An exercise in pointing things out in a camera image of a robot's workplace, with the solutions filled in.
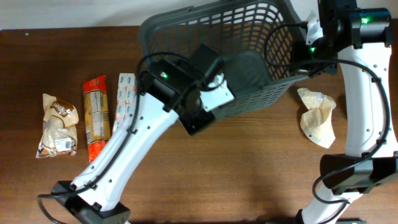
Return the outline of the grey plastic basket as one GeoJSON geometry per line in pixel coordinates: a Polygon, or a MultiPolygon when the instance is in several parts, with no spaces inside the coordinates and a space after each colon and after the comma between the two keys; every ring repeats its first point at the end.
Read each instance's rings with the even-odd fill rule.
{"type": "Polygon", "coordinates": [[[145,20],[139,41],[146,65],[167,59],[180,65],[190,59],[218,57],[221,76],[233,101],[212,110],[197,110],[196,119],[214,121],[258,110],[275,103],[295,82],[320,73],[317,67],[291,68],[308,58],[305,33],[290,1],[217,1],[165,12],[145,20]]]}

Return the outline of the white blue tissue pack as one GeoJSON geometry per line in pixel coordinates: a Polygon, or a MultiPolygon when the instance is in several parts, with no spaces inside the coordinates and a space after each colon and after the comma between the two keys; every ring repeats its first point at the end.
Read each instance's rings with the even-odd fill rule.
{"type": "Polygon", "coordinates": [[[134,73],[120,73],[116,99],[116,112],[112,128],[114,134],[136,106],[136,77],[134,73]]]}

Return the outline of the orange pasta package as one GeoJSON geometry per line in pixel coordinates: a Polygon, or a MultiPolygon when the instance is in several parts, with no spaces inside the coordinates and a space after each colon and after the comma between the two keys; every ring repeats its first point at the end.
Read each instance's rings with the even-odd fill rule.
{"type": "Polygon", "coordinates": [[[83,83],[88,159],[93,162],[111,138],[106,76],[83,83]]]}

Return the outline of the brown white snack bag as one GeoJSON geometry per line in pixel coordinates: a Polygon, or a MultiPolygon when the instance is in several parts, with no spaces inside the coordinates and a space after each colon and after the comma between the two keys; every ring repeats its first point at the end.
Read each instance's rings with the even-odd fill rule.
{"type": "Polygon", "coordinates": [[[35,157],[74,156],[78,145],[76,125],[79,122],[75,106],[46,93],[42,95],[42,100],[43,133],[35,157]]]}

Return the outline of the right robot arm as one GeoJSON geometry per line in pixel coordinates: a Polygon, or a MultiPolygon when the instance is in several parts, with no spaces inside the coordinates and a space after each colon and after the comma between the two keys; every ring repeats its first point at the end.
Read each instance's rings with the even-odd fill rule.
{"type": "Polygon", "coordinates": [[[313,63],[341,67],[348,130],[345,153],[321,158],[314,198],[298,212],[298,223],[336,223],[355,200],[397,179],[388,78],[391,14],[361,9],[356,1],[319,0],[318,15],[307,24],[306,41],[313,63]]]}

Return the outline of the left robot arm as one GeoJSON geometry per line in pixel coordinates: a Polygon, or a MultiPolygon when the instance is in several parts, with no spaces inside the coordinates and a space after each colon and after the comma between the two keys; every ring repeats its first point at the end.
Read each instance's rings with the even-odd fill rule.
{"type": "Polygon", "coordinates": [[[51,222],[43,199],[54,199],[81,223],[128,223],[120,201],[133,172],[158,138],[180,121],[189,133],[211,123],[208,100],[221,104],[224,82],[216,83],[223,59],[201,44],[189,57],[173,52],[145,56],[137,66],[136,107],[99,156],[73,180],[60,180],[37,203],[51,222]]]}

